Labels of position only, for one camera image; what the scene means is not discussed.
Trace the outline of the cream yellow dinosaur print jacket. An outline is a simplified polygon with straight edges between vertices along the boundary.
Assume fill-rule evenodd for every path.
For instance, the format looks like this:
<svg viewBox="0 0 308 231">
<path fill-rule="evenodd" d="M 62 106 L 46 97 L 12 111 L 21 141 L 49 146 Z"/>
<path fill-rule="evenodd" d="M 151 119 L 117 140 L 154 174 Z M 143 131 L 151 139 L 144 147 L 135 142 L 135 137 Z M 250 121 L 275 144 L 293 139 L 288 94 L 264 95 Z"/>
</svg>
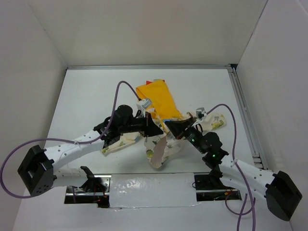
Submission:
<svg viewBox="0 0 308 231">
<path fill-rule="evenodd" d="M 189 117 L 196 116 L 196 112 L 187 112 L 181 114 L 177 109 L 173 97 L 168 89 L 165 80 L 156 79 L 154 81 L 146 81 L 145 85 L 136 87 L 137 95 L 143 100 L 148 98 L 152 104 L 146 111 L 149 112 L 153 121 L 163 131 L 162 135 L 156 135 L 145 139 L 144 146 L 146 156 L 153 168 L 160 169 L 162 164 L 166 162 L 172 155 L 178 153 L 185 144 L 184 140 L 174 138 L 170 130 L 165 125 L 167 119 L 184 120 Z M 196 128 L 203 134 L 222 128 L 227 125 L 227 121 L 223 114 L 212 112 L 200 122 Z M 124 134 L 119 141 L 105 147 L 101 150 L 104 156 L 110 153 L 120 151 L 141 138 L 138 132 Z"/>
</svg>

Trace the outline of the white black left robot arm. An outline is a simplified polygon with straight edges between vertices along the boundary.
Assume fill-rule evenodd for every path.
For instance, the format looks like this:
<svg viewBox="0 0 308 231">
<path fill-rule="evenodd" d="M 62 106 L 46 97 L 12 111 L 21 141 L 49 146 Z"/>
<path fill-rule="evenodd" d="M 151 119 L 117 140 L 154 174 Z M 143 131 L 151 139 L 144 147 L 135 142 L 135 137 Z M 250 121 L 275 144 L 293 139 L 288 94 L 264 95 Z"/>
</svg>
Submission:
<svg viewBox="0 0 308 231">
<path fill-rule="evenodd" d="M 30 196 L 39 196 L 51 189 L 61 167 L 109 147 L 125 133 L 138 132 L 145 138 L 162 135 L 163 131 L 146 111 L 146 104 L 138 102 L 137 109 L 134 115 L 130 106 L 121 105 L 110 117 L 73 141 L 45 149 L 39 145 L 31 147 L 17 170 Z"/>
</svg>

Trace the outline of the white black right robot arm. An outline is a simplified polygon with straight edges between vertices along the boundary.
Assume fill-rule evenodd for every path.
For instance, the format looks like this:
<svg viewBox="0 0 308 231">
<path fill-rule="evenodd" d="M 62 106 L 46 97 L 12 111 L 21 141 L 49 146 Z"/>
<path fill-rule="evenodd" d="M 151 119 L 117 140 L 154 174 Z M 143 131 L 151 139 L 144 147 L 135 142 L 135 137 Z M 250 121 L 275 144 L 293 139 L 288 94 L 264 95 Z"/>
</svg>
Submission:
<svg viewBox="0 0 308 231">
<path fill-rule="evenodd" d="M 273 215 L 290 221 L 302 199 L 302 193 L 290 176 L 283 171 L 273 173 L 233 159 L 221 148 L 218 134 L 208 132 L 203 135 L 194 124 L 194 118 L 165 122 L 177 140 L 186 139 L 203 154 L 202 160 L 211 169 L 212 187 L 220 189 L 227 186 L 241 193 L 251 193 L 256 199 L 266 200 L 268 210 Z"/>
</svg>

